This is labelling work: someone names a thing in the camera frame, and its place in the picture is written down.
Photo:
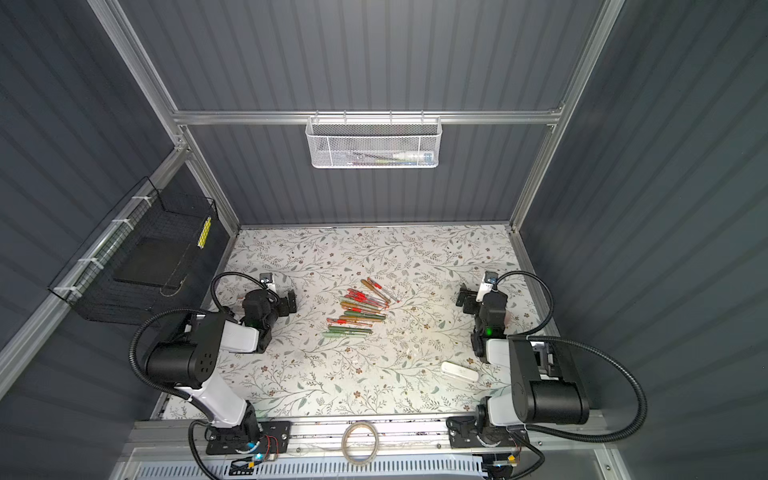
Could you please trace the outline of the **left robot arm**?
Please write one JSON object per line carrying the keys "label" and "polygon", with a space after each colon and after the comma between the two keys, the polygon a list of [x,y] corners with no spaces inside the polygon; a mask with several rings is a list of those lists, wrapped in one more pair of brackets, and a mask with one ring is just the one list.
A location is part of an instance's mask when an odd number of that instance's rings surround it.
{"label": "left robot arm", "polygon": [[[236,394],[217,372],[219,353],[263,354],[281,317],[297,311],[293,290],[277,296],[271,290],[253,290],[242,301],[244,316],[236,320],[228,308],[211,312],[173,309],[146,320],[129,346],[129,363],[146,385],[192,404],[218,430],[256,438],[260,425],[252,404]],[[167,317],[166,335],[155,341],[144,357],[138,343],[149,327]]]}

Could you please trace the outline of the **floral table mat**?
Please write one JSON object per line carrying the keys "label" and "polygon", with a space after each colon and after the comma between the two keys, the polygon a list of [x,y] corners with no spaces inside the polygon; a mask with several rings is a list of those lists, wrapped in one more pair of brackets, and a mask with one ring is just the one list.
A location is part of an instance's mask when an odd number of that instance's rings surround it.
{"label": "floral table mat", "polygon": [[244,230],[226,268],[217,292],[234,310],[264,273],[297,296],[263,353],[218,357],[224,383],[262,416],[453,413],[506,392],[456,305],[488,271],[506,275],[508,332],[539,321],[501,225]]}

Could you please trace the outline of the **roll of clear tape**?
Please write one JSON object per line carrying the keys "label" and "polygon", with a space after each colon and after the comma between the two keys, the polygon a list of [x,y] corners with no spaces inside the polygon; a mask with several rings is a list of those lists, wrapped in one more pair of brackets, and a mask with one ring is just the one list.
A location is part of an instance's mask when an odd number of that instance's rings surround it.
{"label": "roll of clear tape", "polygon": [[366,467],[377,457],[380,435],[376,427],[367,421],[350,424],[340,441],[343,458],[352,466]]}

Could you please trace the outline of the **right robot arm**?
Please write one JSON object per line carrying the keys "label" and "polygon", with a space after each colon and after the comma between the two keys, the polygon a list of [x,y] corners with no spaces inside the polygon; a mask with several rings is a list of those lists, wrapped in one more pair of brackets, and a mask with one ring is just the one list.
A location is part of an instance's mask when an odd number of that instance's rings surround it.
{"label": "right robot arm", "polygon": [[506,302],[504,293],[487,284],[479,291],[461,286],[457,295],[456,305],[474,318],[474,355],[509,374],[510,391],[478,405],[477,427],[586,423],[589,402],[569,349],[536,336],[506,334]]}

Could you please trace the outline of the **white rectangular eraser box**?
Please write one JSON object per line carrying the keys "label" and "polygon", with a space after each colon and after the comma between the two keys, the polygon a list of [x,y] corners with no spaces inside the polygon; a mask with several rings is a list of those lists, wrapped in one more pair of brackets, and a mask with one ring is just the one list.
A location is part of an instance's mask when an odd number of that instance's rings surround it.
{"label": "white rectangular eraser box", "polygon": [[449,361],[444,361],[441,363],[440,371],[443,375],[451,379],[460,380],[467,383],[475,383],[480,378],[480,375],[477,371]]}

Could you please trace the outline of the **gold marker in pile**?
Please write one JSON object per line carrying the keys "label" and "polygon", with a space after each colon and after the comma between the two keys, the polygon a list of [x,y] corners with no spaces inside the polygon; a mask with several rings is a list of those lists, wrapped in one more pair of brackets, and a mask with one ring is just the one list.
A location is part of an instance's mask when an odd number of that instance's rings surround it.
{"label": "gold marker in pile", "polygon": [[376,308],[372,308],[370,305],[358,305],[351,302],[341,302],[340,306],[345,311],[351,311],[356,312],[360,314],[367,314],[367,315],[379,315],[379,316],[385,316],[386,313],[384,311],[381,311]]}

